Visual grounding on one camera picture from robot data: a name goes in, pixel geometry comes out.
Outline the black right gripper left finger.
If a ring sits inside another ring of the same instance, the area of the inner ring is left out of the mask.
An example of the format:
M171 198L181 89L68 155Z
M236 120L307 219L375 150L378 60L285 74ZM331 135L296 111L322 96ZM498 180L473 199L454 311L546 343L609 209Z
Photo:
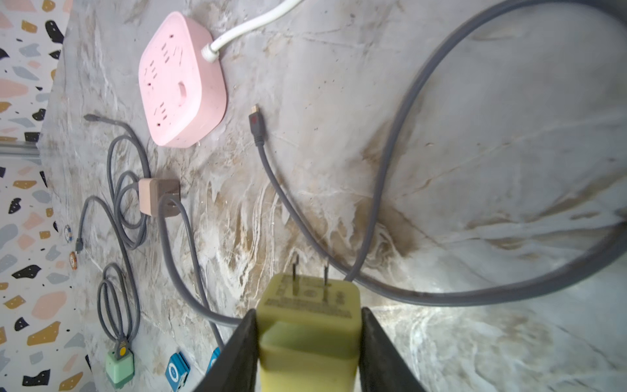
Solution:
M194 391L254 391L259 349L256 311L249 310Z

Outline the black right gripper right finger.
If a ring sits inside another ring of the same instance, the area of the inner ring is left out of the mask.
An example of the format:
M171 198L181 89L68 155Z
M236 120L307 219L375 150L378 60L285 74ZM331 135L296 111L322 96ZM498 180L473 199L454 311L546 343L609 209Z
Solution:
M367 307L362 308L359 378L362 391L426 392Z

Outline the yellow USB charger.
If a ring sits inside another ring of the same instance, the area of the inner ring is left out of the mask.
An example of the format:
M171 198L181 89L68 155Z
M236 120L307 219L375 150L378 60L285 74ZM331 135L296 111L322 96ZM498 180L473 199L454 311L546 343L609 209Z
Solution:
M299 274L272 277L256 307L261 390L352 391L360 357L355 284Z

